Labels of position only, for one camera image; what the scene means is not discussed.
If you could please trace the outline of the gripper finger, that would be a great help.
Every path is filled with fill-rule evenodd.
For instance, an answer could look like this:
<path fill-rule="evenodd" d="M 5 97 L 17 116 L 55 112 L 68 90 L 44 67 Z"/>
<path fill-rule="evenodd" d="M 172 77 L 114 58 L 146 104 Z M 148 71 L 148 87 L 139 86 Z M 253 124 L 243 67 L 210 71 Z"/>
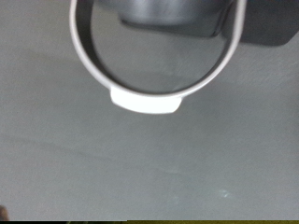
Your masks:
<path fill-rule="evenodd" d="M 0 205 L 0 221 L 9 221 L 7 209 Z"/>

